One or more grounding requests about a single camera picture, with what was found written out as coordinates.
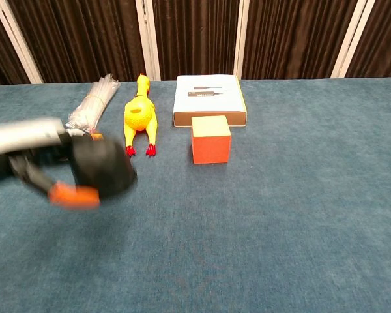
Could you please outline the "black round lid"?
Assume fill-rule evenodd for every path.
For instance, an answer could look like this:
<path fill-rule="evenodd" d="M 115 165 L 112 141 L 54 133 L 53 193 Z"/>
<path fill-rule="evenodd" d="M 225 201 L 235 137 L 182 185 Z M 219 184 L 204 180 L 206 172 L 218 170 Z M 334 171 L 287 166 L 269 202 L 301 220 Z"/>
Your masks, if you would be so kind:
<path fill-rule="evenodd" d="M 94 186 L 101 198 L 118 196 L 129 190 L 137 180 L 137 173 L 131 163 L 109 164 L 98 170 Z"/>

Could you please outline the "white flat cardboard box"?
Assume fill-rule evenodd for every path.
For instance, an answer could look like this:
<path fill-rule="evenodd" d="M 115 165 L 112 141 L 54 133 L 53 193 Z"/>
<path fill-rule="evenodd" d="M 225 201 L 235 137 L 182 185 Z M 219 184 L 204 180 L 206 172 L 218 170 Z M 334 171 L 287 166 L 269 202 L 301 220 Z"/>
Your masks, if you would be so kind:
<path fill-rule="evenodd" d="M 239 79 L 232 74 L 177 76 L 173 124 L 189 127 L 192 117 L 224 115 L 230 126 L 244 127 L 247 108 Z"/>

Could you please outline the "blue felt table cover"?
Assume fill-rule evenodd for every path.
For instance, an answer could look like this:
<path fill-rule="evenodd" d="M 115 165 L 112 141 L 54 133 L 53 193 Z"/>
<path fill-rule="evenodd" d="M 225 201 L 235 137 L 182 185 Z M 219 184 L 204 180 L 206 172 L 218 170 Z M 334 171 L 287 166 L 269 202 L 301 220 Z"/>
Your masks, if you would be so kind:
<path fill-rule="evenodd" d="M 0 313 L 391 313 L 391 78 L 240 85 L 226 164 L 193 163 L 163 81 L 130 192 L 70 212 L 0 180 Z"/>

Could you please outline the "black faceted dome object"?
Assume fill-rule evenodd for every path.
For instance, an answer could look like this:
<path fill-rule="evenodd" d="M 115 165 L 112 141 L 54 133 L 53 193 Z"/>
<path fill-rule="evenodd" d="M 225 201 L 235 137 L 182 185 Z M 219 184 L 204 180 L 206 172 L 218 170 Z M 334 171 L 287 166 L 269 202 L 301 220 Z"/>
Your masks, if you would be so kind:
<path fill-rule="evenodd" d="M 68 159 L 76 184 L 93 187 L 97 192 L 94 178 L 98 170 L 109 164 L 131 163 L 130 157 L 117 140 L 93 140 L 88 136 L 72 137 Z"/>

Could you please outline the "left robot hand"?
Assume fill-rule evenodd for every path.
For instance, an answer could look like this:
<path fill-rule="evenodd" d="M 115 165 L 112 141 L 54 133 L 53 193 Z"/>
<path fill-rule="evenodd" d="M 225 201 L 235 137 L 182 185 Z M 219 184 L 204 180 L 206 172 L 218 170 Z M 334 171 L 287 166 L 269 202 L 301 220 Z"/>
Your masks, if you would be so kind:
<path fill-rule="evenodd" d="M 98 207 L 95 188 L 56 181 L 40 169 L 40 156 L 46 153 L 52 159 L 68 159 L 72 137 L 66 129 L 55 117 L 0 123 L 0 180 L 16 177 L 61 207 Z"/>

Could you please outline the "yellow rubber chicken toy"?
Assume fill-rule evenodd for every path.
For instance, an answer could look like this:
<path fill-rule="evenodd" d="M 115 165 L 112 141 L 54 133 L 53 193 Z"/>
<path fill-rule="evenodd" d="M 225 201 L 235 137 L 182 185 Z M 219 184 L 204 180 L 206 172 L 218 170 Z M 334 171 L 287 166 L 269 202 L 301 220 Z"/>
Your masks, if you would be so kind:
<path fill-rule="evenodd" d="M 145 131 L 149 139 L 146 155 L 148 157 L 155 157 L 158 120 L 156 107 L 148 97 L 150 90 L 149 78 L 141 73 L 137 78 L 137 87 L 138 89 L 134 98 L 124 106 L 123 132 L 126 154 L 129 157 L 136 154 L 133 146 L 134 137 L 138 132 Z"/>

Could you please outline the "dark brown pleated curtain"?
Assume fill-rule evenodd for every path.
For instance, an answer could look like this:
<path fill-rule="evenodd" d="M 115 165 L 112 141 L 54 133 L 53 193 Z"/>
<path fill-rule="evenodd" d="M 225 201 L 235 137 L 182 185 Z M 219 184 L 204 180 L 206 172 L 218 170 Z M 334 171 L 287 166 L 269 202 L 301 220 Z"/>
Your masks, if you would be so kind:
<path fill-rule="evenodd" d="M 145 70 L 136 0 L 7 0 L 46 83 Z M 163 80 L 230 74 L 240 0 L 152 0 Z M 328 78 L 358 0 L 250 0 L 244 79 Z M 345 75 L 391 77 L 391 0 L 375 0 Z M 0 21 L 0 85 L 29 78 Z"/>

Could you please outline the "orange and yellow cube block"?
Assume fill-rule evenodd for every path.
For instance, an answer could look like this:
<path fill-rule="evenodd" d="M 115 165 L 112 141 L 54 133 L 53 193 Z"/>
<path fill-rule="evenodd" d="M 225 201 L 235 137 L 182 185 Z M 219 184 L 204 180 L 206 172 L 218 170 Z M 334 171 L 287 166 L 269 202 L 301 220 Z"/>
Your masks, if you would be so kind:
<path fill-rule="evenodd" d="M 194 164 L 228 162 L 231 132 L 226 116 L 192 117 L 191 142 Z"/>

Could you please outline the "clear bag of plastic straws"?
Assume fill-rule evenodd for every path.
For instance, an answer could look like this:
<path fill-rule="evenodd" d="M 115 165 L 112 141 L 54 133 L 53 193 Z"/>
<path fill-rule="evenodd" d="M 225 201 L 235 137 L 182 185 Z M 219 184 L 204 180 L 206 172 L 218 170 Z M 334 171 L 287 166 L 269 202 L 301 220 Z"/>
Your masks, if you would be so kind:
<path fill-rule="evenodd" d="M 87 133 L 96 130 L 97 124 L 121 83 L 112 74 L 93 82 L 81 104 L 68 116 L 66 126 Z"/>

